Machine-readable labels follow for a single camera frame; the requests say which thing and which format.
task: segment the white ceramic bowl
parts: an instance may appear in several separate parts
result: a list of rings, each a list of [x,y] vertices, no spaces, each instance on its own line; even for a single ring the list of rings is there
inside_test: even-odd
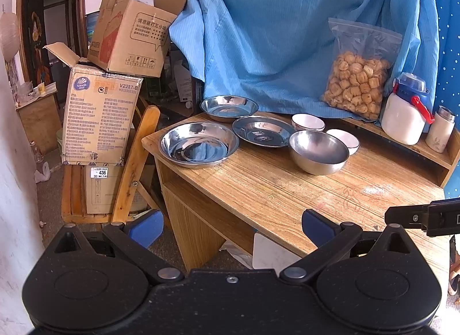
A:
[[[323,120],[310,114],[294,114],[292,116],[292,126],[294,126],[297,131],[323,131],[326,124]]]
[[[359,140],[351,133],[343,131],[343,130],[327,130],[327,134],[335,136],[337,139],[341,140],[350,151],[350,156],[355,154],[359,148]]]

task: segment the red handle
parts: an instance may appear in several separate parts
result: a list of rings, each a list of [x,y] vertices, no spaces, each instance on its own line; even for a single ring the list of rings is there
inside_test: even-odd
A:
[[[434,122],[434,117],[433,115],[426,109],[426,106],[422,104],[420,101],[420,97],[418,96],[412,96],[412,99],[410,99],[412,102],[412,105],[414,105],[417,110],[420,112],[422,117],[424,117],[425,121],[428,124],[432,124]]]
[[[395,94],[398,91],[399,83],[396,78],[393,79],[393,93]]]

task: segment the snack bag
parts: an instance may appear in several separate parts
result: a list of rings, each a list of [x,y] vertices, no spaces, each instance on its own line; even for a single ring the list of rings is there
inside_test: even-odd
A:
[[[401,47],[402,35],[381,27],[329,18],[336,56],[322,100],[375,121],[383,86]]]

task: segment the polka dot fabric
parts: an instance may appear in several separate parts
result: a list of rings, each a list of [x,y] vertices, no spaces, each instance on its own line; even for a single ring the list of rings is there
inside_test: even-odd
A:
[[[439,24],[439,63],[433,111],[440,105],[455,114],[460,129],[460,0],[436,0]],[[460,166],[444,188],[446,199],[460,197]]]

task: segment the wooden cabinet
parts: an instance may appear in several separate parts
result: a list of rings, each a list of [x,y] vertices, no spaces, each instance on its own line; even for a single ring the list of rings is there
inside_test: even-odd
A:
[[[61,129],[58,106],[54,94],[39,97],[18,109],[18,114],[29,141],[34,140],[43,154],[58,147],[56,132]]]

